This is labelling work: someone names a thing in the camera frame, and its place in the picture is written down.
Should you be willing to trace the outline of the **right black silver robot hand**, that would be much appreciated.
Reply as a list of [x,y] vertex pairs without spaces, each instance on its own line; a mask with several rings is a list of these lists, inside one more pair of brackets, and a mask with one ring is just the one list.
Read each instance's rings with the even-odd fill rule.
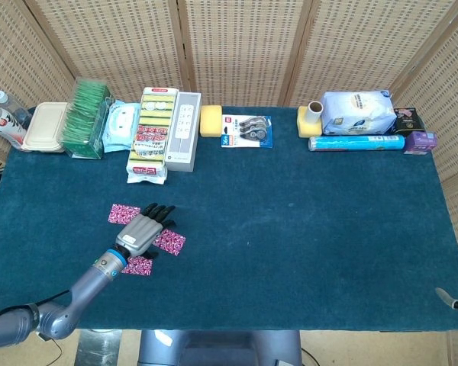
[[458,310],[458,300],[454,299],[443,288],[436,287],[435,292],[437,296],[451,309]]

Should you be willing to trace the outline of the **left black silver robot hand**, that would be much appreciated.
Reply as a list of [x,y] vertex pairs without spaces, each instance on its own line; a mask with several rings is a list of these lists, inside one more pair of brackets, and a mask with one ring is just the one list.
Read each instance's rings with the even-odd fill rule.
[[149,204],[116,236],[113,250],[125,259],[143,256],[161,232],[174,224],[167,217],[175,208],[173,205]]

